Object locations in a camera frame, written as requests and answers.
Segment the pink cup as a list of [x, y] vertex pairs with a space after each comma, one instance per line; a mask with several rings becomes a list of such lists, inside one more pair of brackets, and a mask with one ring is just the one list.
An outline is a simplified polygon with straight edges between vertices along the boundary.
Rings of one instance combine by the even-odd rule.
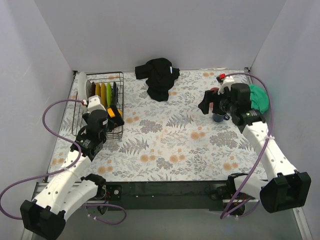
[[219, 88], [218, 88], [218, 87], [212, 87], [212, 88], [210, 89], [210, 91], [216, 93], [216, 92], [219, 91]]

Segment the dark blue mug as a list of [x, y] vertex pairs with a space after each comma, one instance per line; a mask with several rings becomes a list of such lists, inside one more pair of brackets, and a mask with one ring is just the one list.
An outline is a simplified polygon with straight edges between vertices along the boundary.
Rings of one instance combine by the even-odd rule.
[[223, 121], [228, 121], [230, 119], [230, 116], [228, 114], [221, 115], [221, 114], [213, 113], [212, 119], [216, 123], [221, 123]]

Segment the large white plate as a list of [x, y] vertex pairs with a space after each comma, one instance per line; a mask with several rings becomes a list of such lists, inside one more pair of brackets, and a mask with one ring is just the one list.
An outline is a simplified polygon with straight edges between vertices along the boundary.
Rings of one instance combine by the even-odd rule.
[[87, 75], [85, 72], [80, 72], [78, 74], [78, 82], [77, 82], [77, 93], [78, 99], [81, 101], [88, 100], [88, 91], [87, 91]]

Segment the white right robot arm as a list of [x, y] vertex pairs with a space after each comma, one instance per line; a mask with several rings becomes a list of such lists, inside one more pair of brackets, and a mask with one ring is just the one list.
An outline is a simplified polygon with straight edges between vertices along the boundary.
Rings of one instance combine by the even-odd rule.
[[198, 108], [207, 115], [210, 105], [213, 105], [213, 114], [231, 116], [232, 122], [258, 155], [267, 176], [267, 180], [260, 180], [247, 173], [233, 173], [227, 178], [227, 195], [237, 199], [246, 194], [259, 200], [269, 213], [304, 206], [311, 177], [307, 172], [299, 172], [273, 136], [268, 135], [271, 126], [259, 110], [252, 108], [250, 87], [233, 83], [225, 88], [207, 90]]

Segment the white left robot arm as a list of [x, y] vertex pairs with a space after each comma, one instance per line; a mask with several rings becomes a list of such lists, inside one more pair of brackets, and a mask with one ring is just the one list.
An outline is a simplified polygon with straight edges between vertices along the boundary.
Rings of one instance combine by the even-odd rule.
[[45, 238], [56, 240], [67, 219], [90, 199], [106, 198], [106, 180], [96, 174], [82, 177], [107, 140], [108, 112], [102, 104], [88, 106], [86, 125], [70, 147], [61, 172], [32, 200], [20, 206], [24, 227]]

